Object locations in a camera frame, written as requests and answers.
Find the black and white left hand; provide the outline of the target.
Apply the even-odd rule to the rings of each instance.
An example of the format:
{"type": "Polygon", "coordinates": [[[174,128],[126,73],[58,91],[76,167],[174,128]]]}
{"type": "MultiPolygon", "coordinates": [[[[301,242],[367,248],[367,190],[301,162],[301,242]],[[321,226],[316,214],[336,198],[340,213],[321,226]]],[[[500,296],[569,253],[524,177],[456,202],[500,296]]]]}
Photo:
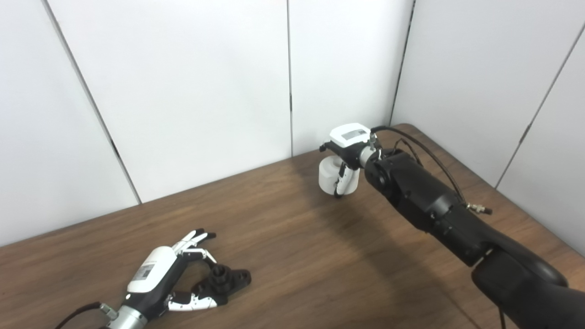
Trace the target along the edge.
{"type": "Polygon", "coordinates": [[[192,312],[215,308],[210,297],[199,298],[195,293],[174,292],[174,286],[191,262],[204,261],[215,266],[217,261],[199,245],[213,239],[215,233],[199,228],[188,233],[173,246],[155,248],[142,263],[127,286],[123,306],[139,312],[147,321],[166,312],[192,312]]]}

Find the black and white right hand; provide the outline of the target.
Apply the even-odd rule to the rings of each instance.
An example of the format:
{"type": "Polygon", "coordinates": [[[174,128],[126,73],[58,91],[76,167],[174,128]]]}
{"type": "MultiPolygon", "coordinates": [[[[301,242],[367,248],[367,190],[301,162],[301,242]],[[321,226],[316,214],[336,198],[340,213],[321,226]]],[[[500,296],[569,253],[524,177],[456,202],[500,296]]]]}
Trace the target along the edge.
{"type": "Polygon", "coordinates": [[[351,194],[357,188],[359,173],[365,169],[370,156],[379,151],[376,134],[359,123],[349,123],[332,129],[329,139],[319,146],[319,152],[334,152],[334,161],[339,159],[339,166],[334,166],[334,181],[326,183],[322,178],[319,185],[324,192],[335,198],[351,194]]]}

